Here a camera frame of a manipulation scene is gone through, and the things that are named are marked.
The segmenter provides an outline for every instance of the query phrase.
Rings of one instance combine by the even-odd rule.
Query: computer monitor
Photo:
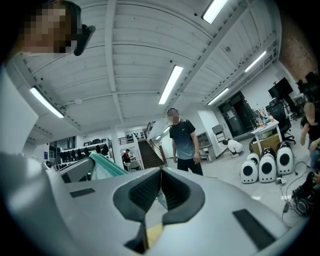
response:
[[[285,95],[292,93],[294,90],[292,89],[288,80],[284,77],[268,91],[272,98],[282,100]]]

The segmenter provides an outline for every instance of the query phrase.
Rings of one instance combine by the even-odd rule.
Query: shelf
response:
[[[68,151],[72,151],[72,150],[74,150],[74,152],[76,152],[78,150],[83,150],[85,148],[87,148],[90,151],[90,149],[96,149],[97,145],[101,146],[101,145],[104,145],[104,144],[106,144],[108,146],[108,142],[106,141],[106,142],[103,142],[103,143],[93,144],[93,145],[89,145],[89,146],[81,146],[81,147],[66,149],[66,150],[62,150],[61,152],[68,152]]]

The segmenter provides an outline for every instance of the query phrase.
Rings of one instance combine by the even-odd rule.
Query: box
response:
[[[274,135],[271,135],[267,138],[260,140],[262,151],[264,150],[264,148],[270,147],[273,149],[274,153],[277,153],[277,145],[279,143],[280,143],[280,140],[279,140],[278,134],[274,134]],[[253,142],[252,148],[253,148],[253,153],[256,153],[261,158],[259,147],[258,147],[258,142],[256,142],[256,141]]]

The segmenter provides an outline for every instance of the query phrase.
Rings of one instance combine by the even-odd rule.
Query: black t-shirt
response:
[[[192,159],[195,155],[194,142],[190,136],[196,128],[189,120],[181,119],[170,127],[170,138],[175,142],[177,157],[182,160]]]
[[[308,123],[307,118],[304,116],[301,120],[301,126],[304,127],[305,124]],[[320,138],[320,109],[315,110],[315,118],[314,118],[314,125],[309,124],[309,139],[315,141]]]

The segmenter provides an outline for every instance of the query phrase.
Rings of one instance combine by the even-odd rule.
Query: ceiling light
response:
[[[30,92],[43,104],[48,110],[54,113],[58,118],[64,118],[65,115],[59,111],[55,106],[53,106],[45,96],[39,91],[39,89],[34,86],[30,89]]]
[[[166,103],[166,100],[169,97],[169,94],[171,93],[173,87],[175,86],[175,83],[178,80],[178,78],[179,78],[179,76],[180,76],[180,74],[181,74],[183,69],[184,68],[181,67],[181,66],[174,65],[173,70],[172,70],[172,72],[170,74],[169,80],[166,83],[166,86],[165,86],[164,91],[162,93],[162,96],[161,96],[161,99],[159,101],[159,104],[165,104]]]
[[[204,19],[209,24],[212,24],[212,22],[214,22],[215,18],[218,16],[218,14],[227,2],[228,0],[212,1],[208,8],[205,10],[204,14],[202,15],[202,19]]]
[[[215,97],[213,100],[211,100],[208,105],[211,105],[214,103],[217,99],[219,99],[223,94],[225,94],[227,91],[229,91],[229,88],[225,88],[220,94],[218,94],[217,97]]]
[[[168,126],[164,131],[163,131],[163,134],[168,131],[170,129],[170,126]]]
[[[252,64],[250,66],[248,66],[246,69],[245,69],[245,72],[248,72],[249,69],[251,69],[254,64],[256,64],[267,52],[264,51],[254,62],[252,62]]]

